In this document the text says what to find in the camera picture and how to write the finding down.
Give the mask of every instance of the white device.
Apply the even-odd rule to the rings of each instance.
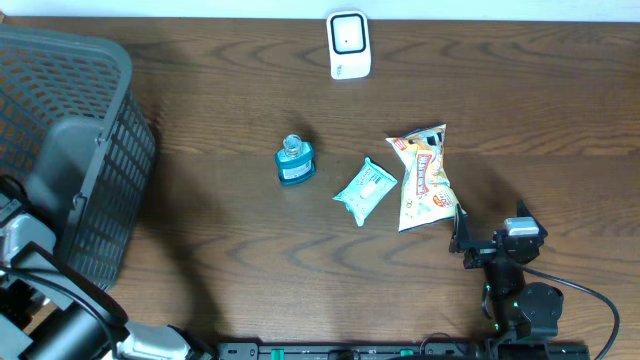
[[[367,17],[360,11],[341,11],[327,19],[331,77],[355,79],[371,71]]]
[[[129,321],[125,324],[129,337],[118,343],[119,359],[182,360],[189,358],[191,347],[184,338],[169,326],[148,326]],[[102,360],[113,360],[109,351]],[[203,355],[198,359],[211,359]]]
[[[509,236],[535,236],[540,233],[538,224],[531,216],[505,219],[504,228]]]

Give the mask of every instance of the mouthwash bottle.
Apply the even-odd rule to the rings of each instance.
[[[282,145],[283,148],[275,156],[282,185],[300,184],[316,173],[311,143],[303,142],[298,135],[291,134],[284,138]]]

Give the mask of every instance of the snack bag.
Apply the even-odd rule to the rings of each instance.
[[[399,232],[455,216],[458,199],[442,167],[445,130],[440,125],[386,139],[405,166]]]
[[[366,158],[362,170],[333,200],[345,203],[358,226],[362,226],[371,211],[397,183],[391,174]]]

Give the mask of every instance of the blue wet wipes package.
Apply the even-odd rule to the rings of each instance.
[[[391,174],[366,158],[362,170],[333,200],[345,203],[347,210],[356,218],[358,226],[362,226],[364,219],[397,183]]]

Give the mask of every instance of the crumpled snack package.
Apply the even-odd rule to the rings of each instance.
[[[399,232],[455,216],[458,199],[442,167],[446,125],[387,138],[405,166]]]
[[[380,200],[397,183],[391,174],[366,158],[362,170],[333,200],[345,203],[347,210],[356,218],[358,226],[362,226]]]

